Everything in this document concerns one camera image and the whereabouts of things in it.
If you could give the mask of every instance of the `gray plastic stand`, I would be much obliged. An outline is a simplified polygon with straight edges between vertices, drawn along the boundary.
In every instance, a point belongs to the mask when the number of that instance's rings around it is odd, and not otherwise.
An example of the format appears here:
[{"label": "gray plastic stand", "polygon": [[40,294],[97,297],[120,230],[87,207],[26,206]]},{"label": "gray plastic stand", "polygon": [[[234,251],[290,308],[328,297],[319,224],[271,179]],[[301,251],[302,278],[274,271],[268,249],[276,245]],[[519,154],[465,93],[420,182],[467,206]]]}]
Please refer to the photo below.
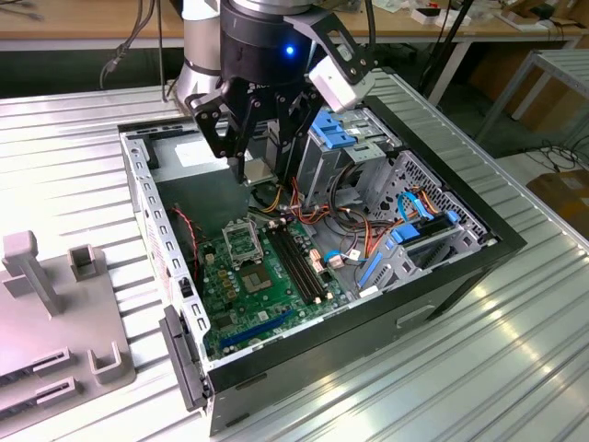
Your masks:
[{"label": "gray plastic stand", "polygon": [[135,379],[104,253],[39,263],[32,232],[3,242],[0,439]]}]

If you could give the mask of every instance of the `cardboard box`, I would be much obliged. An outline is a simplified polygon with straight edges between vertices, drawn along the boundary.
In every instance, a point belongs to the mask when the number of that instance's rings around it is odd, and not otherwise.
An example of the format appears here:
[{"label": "cardboard box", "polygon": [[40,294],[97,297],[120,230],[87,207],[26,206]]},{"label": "cardboard box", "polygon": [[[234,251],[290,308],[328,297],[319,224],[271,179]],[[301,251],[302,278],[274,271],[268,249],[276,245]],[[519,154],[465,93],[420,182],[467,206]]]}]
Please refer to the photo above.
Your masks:
[{"label": "cardboard box", "polygon": [[531,180],[527,188],[589,239],[589,171],[547,173]]}]

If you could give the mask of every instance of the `aluminum workbench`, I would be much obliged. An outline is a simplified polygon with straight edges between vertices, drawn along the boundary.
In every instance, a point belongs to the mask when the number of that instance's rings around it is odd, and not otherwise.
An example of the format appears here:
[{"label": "aluminum workbench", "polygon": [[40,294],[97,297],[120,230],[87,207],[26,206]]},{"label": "aluminum workbench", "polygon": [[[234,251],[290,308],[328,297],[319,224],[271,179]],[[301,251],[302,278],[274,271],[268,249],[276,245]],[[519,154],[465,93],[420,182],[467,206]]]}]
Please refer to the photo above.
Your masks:
[{"label": "aluminum workbench", "polygon": [[[440,319],[215,440],[589,439],[587,241],[399,77],[379,72],[374,92],[528,245]],[[33,229],[45,256],[87,242],[105,251],[138,372],[11,442],[206,440],[158,330],[116,130],[179,115],[159,97],[148,87],[0,101],[0,232]]]}]

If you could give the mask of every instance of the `wooden table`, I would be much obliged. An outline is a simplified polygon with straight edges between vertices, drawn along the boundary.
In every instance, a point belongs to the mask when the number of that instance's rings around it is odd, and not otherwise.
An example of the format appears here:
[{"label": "wooden table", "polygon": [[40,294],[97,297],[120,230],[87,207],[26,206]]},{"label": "wooden table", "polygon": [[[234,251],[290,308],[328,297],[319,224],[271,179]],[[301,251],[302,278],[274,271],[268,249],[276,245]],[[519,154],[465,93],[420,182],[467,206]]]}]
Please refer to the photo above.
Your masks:
[{"label": "wooden table", "polygon": [[[56,51],[113,49],[129,36],[135,20],[135,0],[33,0],[34,12],[44,16],[42,22],[0,12],[0,51]],[[144,11],[148,0],[144,1]],[[368,41],[368,24],[364,7],[359,13],[338,13],[343,24],[358,42]],[[440,28],[423,26],[400,10],[391,14],[375,7],[376,38],[381,43],[436,41]],[[162,0],[162,29],[165,47],[182,47],[183,24],[168,0]],[[460,30],[458,43],[442,72],[429,100],[437,104],[473,42],[482,41],[565,41],[572,48],[584,35],[578,28],[521,32],[494,18]],[[135,40],[134,48],[157,46],[156,18],[147,24]]]}]

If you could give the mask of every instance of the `black case frame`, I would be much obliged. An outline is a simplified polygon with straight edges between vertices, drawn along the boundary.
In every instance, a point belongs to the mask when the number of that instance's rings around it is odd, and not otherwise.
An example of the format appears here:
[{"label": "black case frame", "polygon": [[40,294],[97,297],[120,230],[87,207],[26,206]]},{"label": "black case frame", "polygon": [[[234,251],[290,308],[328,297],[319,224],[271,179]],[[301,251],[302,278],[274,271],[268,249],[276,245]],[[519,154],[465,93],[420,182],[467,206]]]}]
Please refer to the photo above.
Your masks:
[{"label": "black case frame", "polygon": [[[209,413],[213,416],[211,435],[443,315],[480,280],[510,260],[525,245],[517,232],[379,98],[367,97],[364,105],[454,192],[498,242],[463,260],[447,264],[441,272],[427,274],[209,371],[206,377],[200,376],[200,380],[196,380],[199,378],[197,373],[201,372],[198,355],[178,352],[179,346],[170,344],[184,342],[181,347],[193,348],[190,331],[171,324],[170,310],[173,308],[167,308],[167,320],[160,321],[160,324],[184,401],[189,410],[203,407],[208,402]],[[203,396],[198,397],[195,391],[201,391]]]}]

